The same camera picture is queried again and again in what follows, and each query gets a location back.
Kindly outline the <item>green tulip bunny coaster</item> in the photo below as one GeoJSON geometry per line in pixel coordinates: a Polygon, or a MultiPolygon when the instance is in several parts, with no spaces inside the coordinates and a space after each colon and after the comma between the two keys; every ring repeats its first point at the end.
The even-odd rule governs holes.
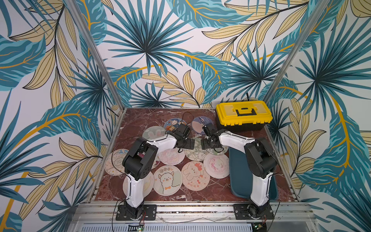
{"type": "Polygon", "coordinates": [[[201,138],[195,138],[194,149],[185,149],[185,156],[192,161],[203,161],[208,152],[202,149],[201,138]]]}

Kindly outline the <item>pink ring bunny coaster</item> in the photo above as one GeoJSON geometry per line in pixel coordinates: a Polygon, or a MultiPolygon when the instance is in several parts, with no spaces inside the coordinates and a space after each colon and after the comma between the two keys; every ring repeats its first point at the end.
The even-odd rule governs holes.
{"type": "Polygon", "coordinates": [[[223,155],[206,155],[203,161],[206,172],[213,178],[223,179],[230,174],[229,158],[223,155]]]}

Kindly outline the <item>pink bow bunny coaster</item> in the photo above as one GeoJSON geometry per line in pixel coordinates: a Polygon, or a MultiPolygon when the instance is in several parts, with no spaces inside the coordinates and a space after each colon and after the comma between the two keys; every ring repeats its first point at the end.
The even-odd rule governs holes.
{"type": "Polygon", "coordinates": [[[181,173],[184,186],[192,191],[205,189],[211,178],[206,172],[204,164],[199,161],[186,163],[183,166],[181,173]]]}

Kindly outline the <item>teal plastic storage tray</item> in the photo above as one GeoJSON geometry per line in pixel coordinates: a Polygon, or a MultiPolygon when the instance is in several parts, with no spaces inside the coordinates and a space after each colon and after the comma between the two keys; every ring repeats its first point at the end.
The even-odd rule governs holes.
{"type": "Polygon", "coordinates": [[[246,155],[229,147],[229,166],[231,192],[237,197],[249,200],[253,189],[253,174],[248,167],[246,155]]]}

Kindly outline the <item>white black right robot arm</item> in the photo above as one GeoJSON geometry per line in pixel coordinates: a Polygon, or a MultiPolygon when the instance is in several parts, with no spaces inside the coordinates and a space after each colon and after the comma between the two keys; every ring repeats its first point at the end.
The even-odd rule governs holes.
{"type": "Polygon", "coordinates": [[[253,174],[250,200],[258,207],[268,204],[271,177],[277,165],[270,142],[264,137],[249,138],[226,129],[218,130],[211,123],[204,125],[203,131],[206,135],[201,141],[203,150],[228,146],[246,155],[249,170],[253,174]]]}

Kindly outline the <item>blue denim bears coaster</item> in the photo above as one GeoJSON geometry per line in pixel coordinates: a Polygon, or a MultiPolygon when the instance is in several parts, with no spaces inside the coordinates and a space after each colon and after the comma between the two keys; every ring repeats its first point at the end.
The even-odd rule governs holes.
{"type": "Polygon", "coordinates": [[[164,129],[166,130],[166,133],[169,133],[170,131],[178,129],[182,124],[186,125],[186,122],[180,118],[172,118],[164,124],[164,129]]]}

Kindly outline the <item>purple bunny planet coaster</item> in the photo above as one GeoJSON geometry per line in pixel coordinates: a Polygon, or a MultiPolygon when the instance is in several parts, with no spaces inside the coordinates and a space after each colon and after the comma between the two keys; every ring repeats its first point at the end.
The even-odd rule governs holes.
{"type": "Polygon", "coordinates": [[[205,132],[203,131],[203,126],[209,123],[214,124],[210,118],[205,116],[199,116],[194,118],[194,120],[191,123],[191,126],[196,134],[205,135],[205,132]]]}

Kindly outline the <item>pink unicorn coaster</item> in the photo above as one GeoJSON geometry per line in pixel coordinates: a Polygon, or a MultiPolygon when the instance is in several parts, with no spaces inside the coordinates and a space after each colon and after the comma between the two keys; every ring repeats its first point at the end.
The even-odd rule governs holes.
{"type": "Polygon", "coordinates": [[[175,148],[165,150],[158,154],[160,161],[165,165],[178,165],[184,160],[185,156],[183,151],[178,152],[178,149],[175,148]]]}

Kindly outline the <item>rose flower coaster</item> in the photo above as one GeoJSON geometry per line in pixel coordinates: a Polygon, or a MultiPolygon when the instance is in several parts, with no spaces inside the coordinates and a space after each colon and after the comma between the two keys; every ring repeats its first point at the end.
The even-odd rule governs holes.
{"type": "Polygon", "coordinates": [[[159,164],[161,163],[161,160],[160,160],[160,158],[159,158],[159,156],[158,156],[158,154],[155,156],[155,160],[154,160],[154,162],[153,162],[153,164],[152,164],[152,170],[153,169],[155,169],[159,164]]]}

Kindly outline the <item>yellow black toolbox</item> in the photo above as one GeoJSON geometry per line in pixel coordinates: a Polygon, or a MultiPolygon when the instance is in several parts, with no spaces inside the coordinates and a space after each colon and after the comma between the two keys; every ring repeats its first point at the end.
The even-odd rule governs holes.
{"type": "Polygon", "coordinates": [[[273,117],[264,101],[225,102],[216,106],[217,128],[230,132],[260,131],[273,117]]]}

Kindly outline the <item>alpaca coaster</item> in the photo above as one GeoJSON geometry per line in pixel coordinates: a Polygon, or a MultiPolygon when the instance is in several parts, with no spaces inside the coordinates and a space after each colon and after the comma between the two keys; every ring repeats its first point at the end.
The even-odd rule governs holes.
{"type": "Polygon", "coordinates": [[[154,190],[161,196],[171,196],[176,194],[182,186],[181,171],[170,165],[160,167],[153,174],[154,190]]]}

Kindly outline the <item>pale pink cat coaster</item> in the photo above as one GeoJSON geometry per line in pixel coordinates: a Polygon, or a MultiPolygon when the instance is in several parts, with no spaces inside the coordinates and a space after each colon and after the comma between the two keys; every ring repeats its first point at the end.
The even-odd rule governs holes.
{"type": "MultiPolygon", "coordinates": [[[[145,198],[150,194],[154,186],[154,176],[151,172],[144,179],[143,197],[145,198]]],[[[126,177],[123,182],[123,192],[128,195],[128,178],[126,177]]]]}

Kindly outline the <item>beige doodle coaster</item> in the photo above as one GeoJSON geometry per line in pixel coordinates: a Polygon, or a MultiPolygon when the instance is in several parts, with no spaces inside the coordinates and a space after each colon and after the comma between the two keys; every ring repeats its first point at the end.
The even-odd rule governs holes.
{"type": "Polygon", "coordinates": [[[123,175],[125,168],[122,163],[127,153],[127,149],[118,149],[111,153],[105,161],[105,172],[111,176],[123,175]]]}

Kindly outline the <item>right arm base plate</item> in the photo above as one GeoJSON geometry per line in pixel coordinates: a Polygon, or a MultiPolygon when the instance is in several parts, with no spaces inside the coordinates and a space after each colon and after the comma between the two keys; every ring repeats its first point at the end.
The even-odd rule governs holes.
{"type": "Polygon", "coordinates": [[[233,211],[234,211],[236,220],[274,219],[274,213],[269,203],[263,206],[256,206],[255,204],[234,204],[233,211]]]}

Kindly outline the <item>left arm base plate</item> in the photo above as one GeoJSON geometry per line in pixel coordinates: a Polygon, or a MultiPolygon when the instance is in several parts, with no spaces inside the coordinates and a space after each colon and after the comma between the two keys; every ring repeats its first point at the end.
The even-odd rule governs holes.
{"type": "Polygon", "coordinates": [[[128,204],[120,205],[117,209],[117,221],[140,220],[155,221],[157,216],[157,205],[139,205],[134,208],[128,204]]]}

